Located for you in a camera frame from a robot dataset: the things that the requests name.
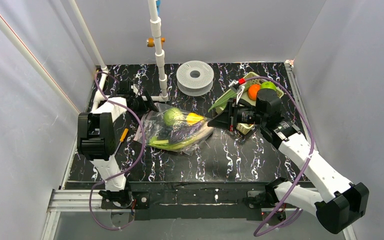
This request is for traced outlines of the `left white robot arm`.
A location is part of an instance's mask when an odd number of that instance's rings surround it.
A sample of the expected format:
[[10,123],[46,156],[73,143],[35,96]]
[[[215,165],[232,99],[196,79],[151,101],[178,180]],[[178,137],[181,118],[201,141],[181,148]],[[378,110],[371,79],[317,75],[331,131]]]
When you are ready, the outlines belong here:
[[128,111],[132,111],[133,117],[140,117],[157,110],[148,91],[139,93],[138,85],[128,80],[97,109],[79,114],[77,151],[94,165],[104,180],[105,189],[99,192],[104,199],[125,205],[132,198],[127,179],[116,161],[114,121]]

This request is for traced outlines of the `dark toy grape bunch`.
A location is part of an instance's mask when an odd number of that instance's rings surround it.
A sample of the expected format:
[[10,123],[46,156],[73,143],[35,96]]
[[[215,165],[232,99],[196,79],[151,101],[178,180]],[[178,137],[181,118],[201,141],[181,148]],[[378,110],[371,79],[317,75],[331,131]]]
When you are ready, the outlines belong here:
[[163,129],[161,129],[157,133],[157,139],[158,140],[168,140],[171,137],[172,130],[173,129],[171,127],[165,127]]

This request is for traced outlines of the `yellow toy lemon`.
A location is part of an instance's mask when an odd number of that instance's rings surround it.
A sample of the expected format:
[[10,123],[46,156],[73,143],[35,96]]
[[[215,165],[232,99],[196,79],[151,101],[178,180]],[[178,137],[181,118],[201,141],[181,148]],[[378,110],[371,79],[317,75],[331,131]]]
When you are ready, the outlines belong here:
[[189,126],[192,126],[200,121],[202,121],[205,117],[202,116],[202,115],[199,115],[199,114],[196,114],[196,113],[189,113],[187,116],[186,116],[186,122]]

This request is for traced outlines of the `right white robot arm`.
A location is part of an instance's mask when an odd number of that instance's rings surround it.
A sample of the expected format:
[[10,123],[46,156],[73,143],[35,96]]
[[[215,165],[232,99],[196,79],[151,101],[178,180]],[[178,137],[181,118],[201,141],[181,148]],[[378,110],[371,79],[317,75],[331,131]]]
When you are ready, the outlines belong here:
[[282,100],[276,91],[261,89],[255,105],[231,98],[207,125],[229,131],[238,124],[258,125],[263,138],[292,160],[317,189],[311,191],[280,177],[265,186],[267,200],[307,211],[328,232],[338,234],[365,215],[369,189],[362,182],[354,184],[338,173],[301,130],[282,116],[281,110]]

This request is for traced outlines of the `toy celery stalk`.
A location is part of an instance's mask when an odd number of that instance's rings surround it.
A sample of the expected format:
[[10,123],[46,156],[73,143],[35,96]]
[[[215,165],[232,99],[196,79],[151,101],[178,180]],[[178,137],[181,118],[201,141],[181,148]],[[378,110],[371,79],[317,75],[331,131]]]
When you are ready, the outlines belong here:
[[163,136],[162,134],[152,136],[147,144],[150,147],[167,150],[171,152],[185,152],[189,149],[193,149],[198,146],[201,142],[206,140],[212,132],[202,132],[196,134],[190,138],[181,140],[180,142],[170,142],[168,136]]

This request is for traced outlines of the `clear pink zip top bag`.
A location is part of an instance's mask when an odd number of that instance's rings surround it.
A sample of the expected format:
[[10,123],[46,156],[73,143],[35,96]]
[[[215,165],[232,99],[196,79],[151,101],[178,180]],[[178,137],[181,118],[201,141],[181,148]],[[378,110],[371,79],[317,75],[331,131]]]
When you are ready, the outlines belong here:
[[203,115],[163,103],[155,107],[141,118],[148,147],[189,155],[214,132]]

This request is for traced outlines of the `green toy cabbage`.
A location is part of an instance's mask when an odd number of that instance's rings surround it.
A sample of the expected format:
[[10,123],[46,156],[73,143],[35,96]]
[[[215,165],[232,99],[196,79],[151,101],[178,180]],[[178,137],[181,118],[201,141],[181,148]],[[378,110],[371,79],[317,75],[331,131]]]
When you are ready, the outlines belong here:
[[178,108],[172,107],[163,113],[163,121],[166,126],[173,126],[176,122],[183,121],[184,115]]

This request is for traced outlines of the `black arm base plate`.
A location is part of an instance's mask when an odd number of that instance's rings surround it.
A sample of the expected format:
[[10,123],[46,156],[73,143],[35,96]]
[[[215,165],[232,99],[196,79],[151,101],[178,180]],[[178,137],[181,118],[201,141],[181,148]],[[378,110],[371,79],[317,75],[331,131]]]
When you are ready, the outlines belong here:
[[246,219],[261,221],[274,208],[261,182],[130,182],[135,220]]

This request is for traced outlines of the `purple toy eggplant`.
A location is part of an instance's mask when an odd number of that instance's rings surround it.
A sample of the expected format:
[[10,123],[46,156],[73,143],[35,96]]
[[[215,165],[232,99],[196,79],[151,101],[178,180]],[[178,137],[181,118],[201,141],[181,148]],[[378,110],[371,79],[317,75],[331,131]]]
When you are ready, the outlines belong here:
[[182,142],[195,135],[203,127],[204,123],[205,122],[202,120],[194,125],[185,125],[174,128],[170,140],[174,143]]

